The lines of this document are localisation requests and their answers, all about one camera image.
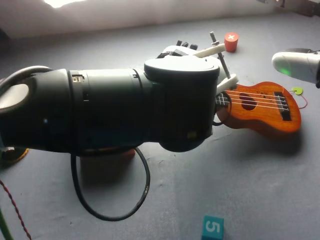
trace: sound hole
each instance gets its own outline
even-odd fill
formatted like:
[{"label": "sound hole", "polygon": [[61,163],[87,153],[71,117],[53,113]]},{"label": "sound hole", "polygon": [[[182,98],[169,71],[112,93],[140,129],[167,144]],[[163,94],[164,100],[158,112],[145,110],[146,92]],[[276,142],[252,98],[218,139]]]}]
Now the sound hole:
[{"label": "sound hole", "polygon": [[242,100],[241,106],[248,111],[256,108],[257,102],[246,93],[240,93],[239,98]]}]

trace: number 5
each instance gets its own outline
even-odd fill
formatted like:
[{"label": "number 5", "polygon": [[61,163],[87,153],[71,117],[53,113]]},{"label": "number 5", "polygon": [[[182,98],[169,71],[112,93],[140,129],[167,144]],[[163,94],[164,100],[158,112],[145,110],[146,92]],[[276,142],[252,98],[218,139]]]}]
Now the number 5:
[{"label": "number 5", "polygon": [[206,229],[208,232],[212,233],[212,232],[214,232],[215,230],[216,230],[217,233],[220,232],[220,225],[219,225],[218,223],[216,223],[216,222],[213,221],[213,222],[212,222],[212,227],[209,227],[209,225],[210,225],[210,221],[207,221],[206,224],[205,224],[205,229]]}]

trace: green light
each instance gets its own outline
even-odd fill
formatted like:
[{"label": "green light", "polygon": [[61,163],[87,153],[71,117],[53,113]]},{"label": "green light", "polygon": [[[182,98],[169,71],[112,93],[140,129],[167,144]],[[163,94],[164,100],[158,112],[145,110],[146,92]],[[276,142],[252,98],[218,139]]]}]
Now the green light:
[{"label": "green light", "polygon": [[288,76],[291,75],[291,72],[286,68],[280,68],[279,72],[282,73],[282,74],[288,75]]}]

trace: ukulele body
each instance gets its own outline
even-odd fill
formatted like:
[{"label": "ukulele body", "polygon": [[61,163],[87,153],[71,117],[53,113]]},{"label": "ukulele body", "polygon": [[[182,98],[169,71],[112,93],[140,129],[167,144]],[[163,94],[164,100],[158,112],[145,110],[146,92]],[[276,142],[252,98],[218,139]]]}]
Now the ukulele body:
[{"label": "ukulele body", "polygon": [[274,82],[253,86],[237,85],[225,91],[231,99],[216,98],[217,116],[232,129],[252,129],[264,136],[281,139],[297,132],[301,126],[300,109],[293,96]]}]

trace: orange object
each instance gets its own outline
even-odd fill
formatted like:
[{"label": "orange object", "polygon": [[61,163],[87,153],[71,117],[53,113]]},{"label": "orange object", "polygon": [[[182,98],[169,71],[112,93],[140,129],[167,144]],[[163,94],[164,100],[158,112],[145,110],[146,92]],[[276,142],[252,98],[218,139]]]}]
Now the orange object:
[{"label": "orange object", "polygon": [[299,107],[293,96],[274,82],[253,86],[237,84],[216,98],[217,116],[232,129],[252,129],[272,139],[284,139],[301,126]]},{"label": "orange object", "polygon": [[225,50],[234,53],[237,50],[239,35],[235,32],[228,32],[224,36]]}]

